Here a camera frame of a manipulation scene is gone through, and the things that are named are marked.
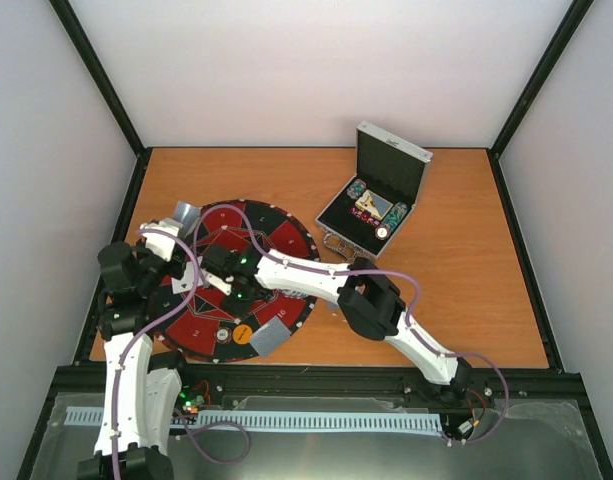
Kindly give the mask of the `two of clubs card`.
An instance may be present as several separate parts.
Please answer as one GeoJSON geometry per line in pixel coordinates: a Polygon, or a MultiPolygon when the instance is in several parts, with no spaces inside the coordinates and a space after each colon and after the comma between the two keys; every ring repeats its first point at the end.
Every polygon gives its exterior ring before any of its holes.
{"type": "Polygon", "coordinates": [[[171,279],[171,289],[173,294],[182,294],[192,290],[195,276],[193,270],[186,270],[180,279],[171,279]]]}

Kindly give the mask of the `orange big blind button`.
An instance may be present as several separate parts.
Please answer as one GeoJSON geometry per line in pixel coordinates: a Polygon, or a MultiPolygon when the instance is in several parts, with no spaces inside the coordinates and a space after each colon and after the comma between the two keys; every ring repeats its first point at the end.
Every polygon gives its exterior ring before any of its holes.
{"type": "Polygon", "coordinates": [[[253,329],[249,325],[237,325],[232,333],[232,340],[238,345],[246,345],[250,342],[253,329]]]}

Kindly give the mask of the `orange black poker chip stack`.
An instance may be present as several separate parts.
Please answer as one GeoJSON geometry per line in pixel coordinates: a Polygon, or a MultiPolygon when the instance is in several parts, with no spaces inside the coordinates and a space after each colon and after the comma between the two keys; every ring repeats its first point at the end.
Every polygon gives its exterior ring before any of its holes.
{"type": "Polygon", "coordinates": [[[219,344],[229,343],[231,341],[231,338],[232,338],[232,331],[229,328],[220,328],[216,332],[215,337],[216,337],[216,341],[219,344]]]}

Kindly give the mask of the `grey card deck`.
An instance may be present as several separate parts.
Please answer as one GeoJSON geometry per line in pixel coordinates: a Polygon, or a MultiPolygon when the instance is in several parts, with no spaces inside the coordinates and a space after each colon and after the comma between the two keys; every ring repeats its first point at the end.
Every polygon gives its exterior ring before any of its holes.
{"type": "Polygon", "coordinates": [[[178,201],[173,212],[173,220],[181,225],[179,235],[186,237],[196,227],[201,208],[193,206],[187,202],[178,201]]]}

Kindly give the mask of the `aluminium poker chip case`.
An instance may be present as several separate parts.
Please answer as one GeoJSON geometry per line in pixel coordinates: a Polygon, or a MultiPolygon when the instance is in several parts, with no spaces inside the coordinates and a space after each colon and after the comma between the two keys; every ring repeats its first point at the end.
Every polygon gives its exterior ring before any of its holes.
{"type": "Polygon", "coordinates": [[[352,261],[358,256],[378,259],[414,212],[433,153],[370,122],[356,127],[355,173],[317,216],[323,243],[331,251],[352,261]],[[355,179],[393,203],[407,205],[408,212],[386,239],[375,235],[376,227],[354,217],[355,201],[347,188],[355,179]]]}

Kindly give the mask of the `blue white poker chips pile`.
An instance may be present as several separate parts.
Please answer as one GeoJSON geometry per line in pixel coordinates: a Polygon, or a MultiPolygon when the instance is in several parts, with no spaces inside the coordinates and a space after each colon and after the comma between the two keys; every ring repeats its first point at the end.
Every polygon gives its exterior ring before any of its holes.
{"type": "Polygon", "coordinates": [[[281,293],[285,297],[292,298],[292,299],[304,299],[307,297],[307,294],[296,291],[296,290],[281,290],[281,293]]]}

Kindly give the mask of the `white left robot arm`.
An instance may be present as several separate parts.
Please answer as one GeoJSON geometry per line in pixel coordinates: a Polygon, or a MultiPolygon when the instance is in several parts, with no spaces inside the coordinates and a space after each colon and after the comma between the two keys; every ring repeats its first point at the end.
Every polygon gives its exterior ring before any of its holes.
{"type": "Polygon", "coordinates": [[[166,276],[182,278],[195,265],[184,244],[186,227],[165,218],[143,225],[135,246],[117,241],[97,256],[102,290],[98,330],[104,341],[103,418],[93,456],[77,466],[79,479],[171,479],[168,456],[175,403],[187,400],[194,378],[179,352],[155,354],[155,293],[166,276]]]}

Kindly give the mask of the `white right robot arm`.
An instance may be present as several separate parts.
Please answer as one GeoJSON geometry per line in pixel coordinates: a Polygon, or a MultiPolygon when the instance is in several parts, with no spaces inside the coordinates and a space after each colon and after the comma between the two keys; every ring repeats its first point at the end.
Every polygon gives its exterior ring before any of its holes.
{"type": "Polygon", "coordinates": [[[407,357],[440,401],[456,404],[466,396],[471,365],[417,322],[390,280],[394,273],[367,258],[321,263],[252,244],[241,252],[212,245],[201,254],[200,268],[205,283],[225,294],[222,308],[234,316],[247,314],[272,290],[323,299],[341,310],[357,335],[384,341],[407,357]]]}

